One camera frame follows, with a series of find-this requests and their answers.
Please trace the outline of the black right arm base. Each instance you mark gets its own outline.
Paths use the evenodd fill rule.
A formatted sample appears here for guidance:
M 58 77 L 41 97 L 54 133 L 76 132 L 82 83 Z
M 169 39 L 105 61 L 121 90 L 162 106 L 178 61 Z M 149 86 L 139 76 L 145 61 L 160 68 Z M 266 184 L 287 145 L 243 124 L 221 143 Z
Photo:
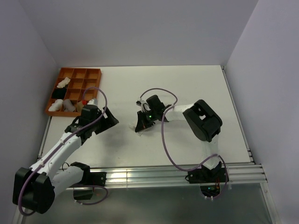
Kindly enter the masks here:
M 206 167 L 190 171 L 185 176 L 185 180 L 190 184 L 208 184 L 200 186 L 201 193 L 206 197 L 216 197 L 221 193 L 221 183 L 228 183 L 229 177 L 225 168 L 221 167 L 209 170 Z

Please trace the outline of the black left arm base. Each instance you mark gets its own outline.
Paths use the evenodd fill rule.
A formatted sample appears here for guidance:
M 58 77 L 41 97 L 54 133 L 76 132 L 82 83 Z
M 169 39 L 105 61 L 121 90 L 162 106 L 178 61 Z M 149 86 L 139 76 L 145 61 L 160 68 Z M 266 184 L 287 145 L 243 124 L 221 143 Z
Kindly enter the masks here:
M 95 205 L 104 201 L 108 197 L 108 189 L 105 187 L 107 172 L 91 172 L 83 181 L 73 185 L 73 198 L 75 202 L 81 205 Z M 96 189 L 104 191 L 103 197 L 95 202 L 84 202 L 91 200 Z

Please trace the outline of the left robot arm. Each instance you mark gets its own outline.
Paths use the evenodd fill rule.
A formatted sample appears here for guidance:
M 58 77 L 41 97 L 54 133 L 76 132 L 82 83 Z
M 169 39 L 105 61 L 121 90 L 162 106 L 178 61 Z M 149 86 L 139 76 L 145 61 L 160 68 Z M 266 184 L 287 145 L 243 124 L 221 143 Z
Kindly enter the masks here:
M 14 177 L 13 204 L 22 215 L 23 208 L 45 213 L 54 199 L 73 185 L 93 187 L 90 167 L 74 162 L 62 172 L 66 160 L 92 136 L 117 125 L 119 121 L 107 107 L 84 106 L 81 115 L 68 125 L 56 145 L 29 168 L 20 168 Z

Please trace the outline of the white sock with black stripes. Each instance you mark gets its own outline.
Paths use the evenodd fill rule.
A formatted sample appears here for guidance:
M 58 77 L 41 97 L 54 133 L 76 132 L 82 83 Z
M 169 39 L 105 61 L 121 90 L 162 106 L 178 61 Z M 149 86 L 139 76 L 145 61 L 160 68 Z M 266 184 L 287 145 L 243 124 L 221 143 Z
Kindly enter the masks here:
M 145 130 L 141 130 L 141 131 L 139 131 L 139 132 L 135 132 L 135 129 L 136 129 L 136 126 L 135 126 L 135 125 L 129 124 L 129 128 L 130 128 L 135 134 L 137 134 L 138 136 L 142 136 L 144 133 L 151 131 L 154 127 L 150 127 L 150 128 L 145 129 Z

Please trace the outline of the grey sock with red cuff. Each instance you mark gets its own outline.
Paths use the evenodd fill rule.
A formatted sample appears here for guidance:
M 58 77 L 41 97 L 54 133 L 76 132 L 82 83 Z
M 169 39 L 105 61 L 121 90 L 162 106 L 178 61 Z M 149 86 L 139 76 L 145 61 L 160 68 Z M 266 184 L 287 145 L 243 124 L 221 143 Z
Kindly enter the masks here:
M 73 105 L 70 99 L 63 101 L 64 112 L 75 112 L 76 107 Z

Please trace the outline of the tan brown long sock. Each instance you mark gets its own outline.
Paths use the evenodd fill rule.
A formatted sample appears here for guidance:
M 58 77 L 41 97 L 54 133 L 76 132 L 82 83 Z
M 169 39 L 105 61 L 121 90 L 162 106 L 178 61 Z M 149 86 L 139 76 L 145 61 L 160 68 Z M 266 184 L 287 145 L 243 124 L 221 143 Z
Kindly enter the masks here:
M 84 107 L 84 102 L 83 101 L 77 102 L 77 104 L 76 104 L 77 112 L 81 112 L 83 107 Z

